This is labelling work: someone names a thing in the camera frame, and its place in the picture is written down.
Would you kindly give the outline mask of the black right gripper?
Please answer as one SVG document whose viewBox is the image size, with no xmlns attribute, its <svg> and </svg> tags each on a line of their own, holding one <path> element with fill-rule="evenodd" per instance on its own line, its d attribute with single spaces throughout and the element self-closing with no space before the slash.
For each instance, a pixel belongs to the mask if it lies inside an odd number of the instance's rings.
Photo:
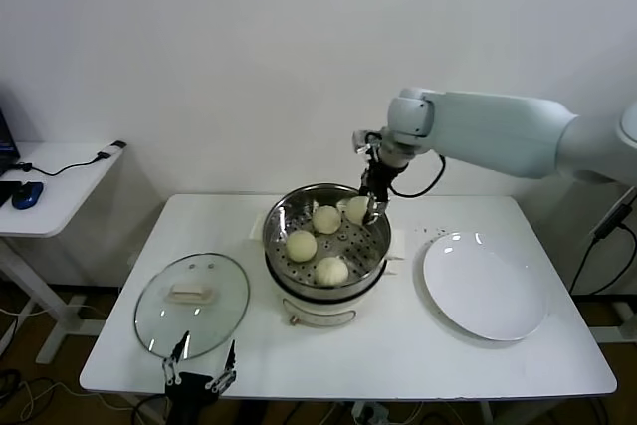
<svg viewBox="0 0 637 425">
<path fill-rule="evenodd" d="M 362 181 L 358 195 L 365 197 L 366 209 L 362 218 L 363 225 L 375 223 L 385 215 L 391 183 L 396 177 L 396 169 L 386 164 L 370 164 L 367 168 L 367 181 Z"/>
</svg>

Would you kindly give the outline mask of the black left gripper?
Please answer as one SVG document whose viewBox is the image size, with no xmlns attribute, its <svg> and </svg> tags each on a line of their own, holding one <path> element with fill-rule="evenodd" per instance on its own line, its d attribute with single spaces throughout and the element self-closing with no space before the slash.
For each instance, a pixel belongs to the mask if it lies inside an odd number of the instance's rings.
<svg viewBox="0 0 637 425">
<path fill-rule="evenodd" d="M 170 354 L 162 359 L 164 393 L 170 402 L 166 425 L 197 425 L 201 412 L 213 405 L 236 380 L 235 340 L 232 340 L 224 369 L 221 375 L 213 378 L 192 372 L 178 372 L 176 365 L 180 361 L 190 338 L 187 330 L 174 345 Z"/>
</svg>

